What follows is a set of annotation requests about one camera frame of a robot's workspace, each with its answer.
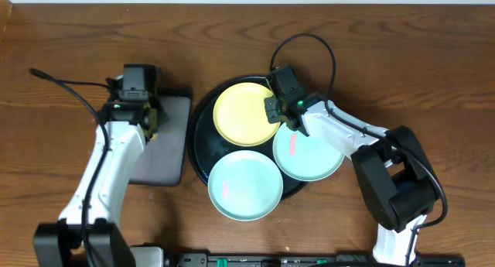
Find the yellow plate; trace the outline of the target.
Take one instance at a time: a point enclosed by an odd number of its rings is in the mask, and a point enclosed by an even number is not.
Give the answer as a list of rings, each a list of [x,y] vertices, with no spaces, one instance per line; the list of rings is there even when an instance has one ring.
[[[265,98],[273,93],[261,84],[243,82],[223,91],[213,106],[213,123],[220,135],[235,145],[250,147],[271,139],[280,123],[271,124]]]

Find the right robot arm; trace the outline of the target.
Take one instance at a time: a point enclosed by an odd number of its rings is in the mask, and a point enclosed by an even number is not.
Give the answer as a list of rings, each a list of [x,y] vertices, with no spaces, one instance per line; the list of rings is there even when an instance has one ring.
[[[340,110],[322,94],[308,94],[291,67],[271,69],[273,95],[265,100],[271,123],[322,139],[353,164],[361,194],[378,222],[373,257],[381,264],[411,266],[422,228],[437,225],[448,210],[445,192],[414,132],[369,125]],[[443,213],[427,222],[437,200]]]

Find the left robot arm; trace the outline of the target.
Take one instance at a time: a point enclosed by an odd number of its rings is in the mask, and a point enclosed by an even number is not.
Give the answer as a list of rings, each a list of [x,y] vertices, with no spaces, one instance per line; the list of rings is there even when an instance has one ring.
[[[123,74],[105,84],[109,98],[101,110],[71,88],[71,82],[31,69],[30,73],[59,85],[93,115],[96,139],[77,190],[57,222],[41,223],[33,237],[41,266],[71,266],[73,250],[83,247],[88,266],[164,266],[158,245],[129,246],[119,223],[131,175],[146,143],[158,130],[158,69],[127,63]]]

